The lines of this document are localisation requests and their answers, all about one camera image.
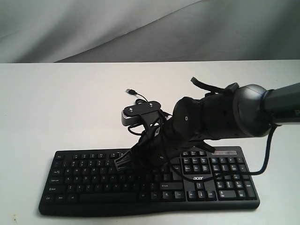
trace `acer logo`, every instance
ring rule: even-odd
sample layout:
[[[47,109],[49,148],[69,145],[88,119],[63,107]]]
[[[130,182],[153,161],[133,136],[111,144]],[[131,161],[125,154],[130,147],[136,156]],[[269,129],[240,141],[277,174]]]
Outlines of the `acer logo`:
[[[193,180],[202,180],[204,177],[193,177]]]

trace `space bar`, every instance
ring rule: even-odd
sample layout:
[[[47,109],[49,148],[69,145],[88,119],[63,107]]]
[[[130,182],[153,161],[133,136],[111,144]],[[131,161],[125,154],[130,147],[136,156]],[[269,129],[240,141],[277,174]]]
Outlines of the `space bar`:
[[[124,203],[135,202],[136,193],[107,193],[107,194],[82,194],[82,203]]]

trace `table surface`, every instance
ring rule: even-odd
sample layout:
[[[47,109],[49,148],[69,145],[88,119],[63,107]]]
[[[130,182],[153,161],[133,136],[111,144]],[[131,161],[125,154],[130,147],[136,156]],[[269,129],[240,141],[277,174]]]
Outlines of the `table surface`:
[[[190,78],[225,87],[255,83],[276,89],[300,82],[300,60],[0,64],[0,223],[3,225],[98,224],[299,224],[296,179],[300,126],[277,129],[266,172],[254,176],[261,204],[252,211],[175,212],[110,218],[45,217],[38,204],[57,150],[130,148],[138,140],[120,121],[135,89],[172,112],[183,96],[205,91]],[[239,145],[251,171],[264,157],[266,138],[209,141]]]

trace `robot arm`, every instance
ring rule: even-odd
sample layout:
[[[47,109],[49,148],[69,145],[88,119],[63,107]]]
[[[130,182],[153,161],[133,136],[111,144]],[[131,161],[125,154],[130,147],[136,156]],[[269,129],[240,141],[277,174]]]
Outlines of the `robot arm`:
[[[191,81],[210,93],[202,99],[182,98],[169,120],[154,101],[124,109],[123,124],[143,124],[145,131],[135,146],[115,160],[117,170],[162,167],[167,162],[165,153],[172,159],[194,146],[214,152],[204,140],[262,137],[272,125],[300,123],[300,83],[266,90],[253,84],[234,83],[221,89],[195,78]]]

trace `keyboard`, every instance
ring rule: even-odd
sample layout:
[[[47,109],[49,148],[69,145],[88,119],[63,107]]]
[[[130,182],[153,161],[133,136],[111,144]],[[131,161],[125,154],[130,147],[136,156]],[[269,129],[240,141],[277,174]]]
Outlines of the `keyboard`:
[[[111,217],[185,210],[255,209],[260,200],[251,176],[229,175],[201,182],[222,171],[248,171],[240,147],[192,148],[171,160],[196,183],[168,166],[149,172],[116,172],[113,160],[127,149],[57,151],[39,204],[43,215]]]

